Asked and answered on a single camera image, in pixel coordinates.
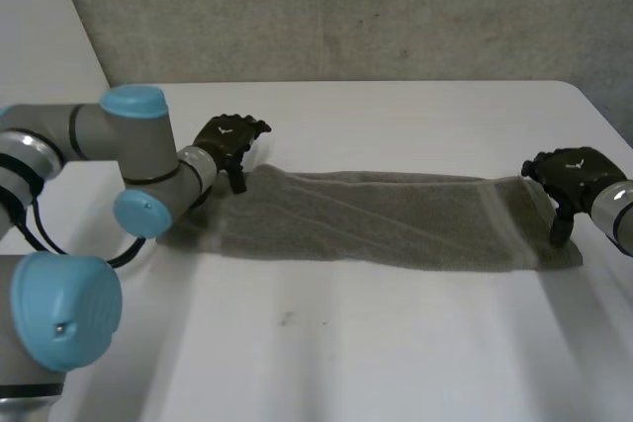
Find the cable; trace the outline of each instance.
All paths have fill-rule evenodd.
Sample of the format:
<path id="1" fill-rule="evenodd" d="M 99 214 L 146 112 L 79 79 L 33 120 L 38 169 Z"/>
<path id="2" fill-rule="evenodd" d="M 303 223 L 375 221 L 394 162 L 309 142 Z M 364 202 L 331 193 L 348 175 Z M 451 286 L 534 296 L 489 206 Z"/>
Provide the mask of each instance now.
<path id="1" fill-rule="evenodd" d="M 67 252 L 61 249 L 59 246 L 57 246 L 57 244 L 55 244 L 55 241 L 53 241 L 48 235 L 48 233 L 45 231 L 44 224 L 42 223 L 42 217 L 40 216 L 40 204 L 38 203 L 37 199 L 33 200 L 33 217 L 36 219 L 36 228 L 40 232 L 40 235 L 42 236 L 44 241 L 46 241 L 46 243 L 57 254 L 66 255 Z"/>
<path id="2" fill-rule="evenodd" d="M 17 222 L 16 227 L 22 233 L 27 242 L 31 244 L 31 247 L 33 247 L 36 251 L 48 251 L 48 249 L 46 249 L 44 245 L 27 228 L 27 224 L 25 221 Z"/>
<path id="3" fill-rule="evenodd" d="M 33 216 L 35 218 L 36 221 L 36 228 L 38 229 L 38 231 L 40 232 L 40 234 L 42 235 L 42 238 L 44 239 L 44 241 L 46 241 L 46 243 L 58 254 L 61 255 L 67 255 L 67 252 L 64 251 L 63 249 L 61 249 L 59 246 L 57 246 L 57 244 L 55 244 L 55 242 L 50 238 L 50 236 L 48 235 L 48 233 L 45 231 L 44 228 L 44 224 L 42 223 L 42 217 L 40 216 L 40 205 L 38 204 L 38 200 L 35 199 L 33 200 Z M 18 228 L 18 230 L 22 233 L 22 235 L 24 236 L 24 238 L 27 240 L 27 242 L 31 245 L 31 247 L 33 247 L 36 251 L 46 251 L 46 252 L 50 252 L 41 242 L 39 239 L 37 239 L 33 233 L 31 232 L 31 230 L 29 229 L 29 227 L 27 226 L 27 217 L 26 214 L 24 215 L 24 217 L 22 219 L 20 219 L 17 223 L 16 223 L 16 227 Z M 110 259 L 108 261 L 108 264 L 110 264 L 112 266 L 113 269 L 119 269 L 120 267 L 125 266 L 126 264 L 128 264 L 134 257 L 136 257 L 136 255 L 138 254 L 138 251 L 140 251 L 140 248 L 143 246 L 143 244 L 145 243 L 145 239 L 143 238 L 139 238 L 137 239 L 126 251 L 124 251 L 123 253 L 121 253 L 119 256 L 117 257 L 113 257 L 112 259 Z"/>

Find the gray wall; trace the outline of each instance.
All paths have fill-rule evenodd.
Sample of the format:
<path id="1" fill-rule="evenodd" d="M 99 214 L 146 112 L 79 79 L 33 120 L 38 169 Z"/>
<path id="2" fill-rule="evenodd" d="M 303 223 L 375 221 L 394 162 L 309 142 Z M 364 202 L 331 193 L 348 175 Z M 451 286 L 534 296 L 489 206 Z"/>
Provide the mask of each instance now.
<path id="1" fill-rule="evenodd" d="M 113 84 L 560 79 L 633 143 L 633 0 L 74 2 Z"/>

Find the table surface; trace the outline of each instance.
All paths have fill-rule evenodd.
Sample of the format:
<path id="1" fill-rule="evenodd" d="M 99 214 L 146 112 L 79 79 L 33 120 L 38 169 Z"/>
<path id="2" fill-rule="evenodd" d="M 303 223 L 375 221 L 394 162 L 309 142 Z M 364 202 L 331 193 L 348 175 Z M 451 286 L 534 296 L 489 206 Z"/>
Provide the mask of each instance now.
<path id="1" fill-rule="evenodd" d="M 182 147 L 211 116 L 273 132 L 246 158 L 289 171 L 496 178 L 541 150 L 633 153 L 560 82 L 163 86 Z M 75 252 L 128 243 L 114 164 L 70 164 L 44 220 Z M 633 260 L 586 217 L 582 268 L 433 273 L 365 262 L 256 262 L 147 246 L 120 271 L 106 356 L 72 373 L 51 420 L 619 421 L 633 418 Z M 15 233 L 1 250 L 28 251 Z"/>

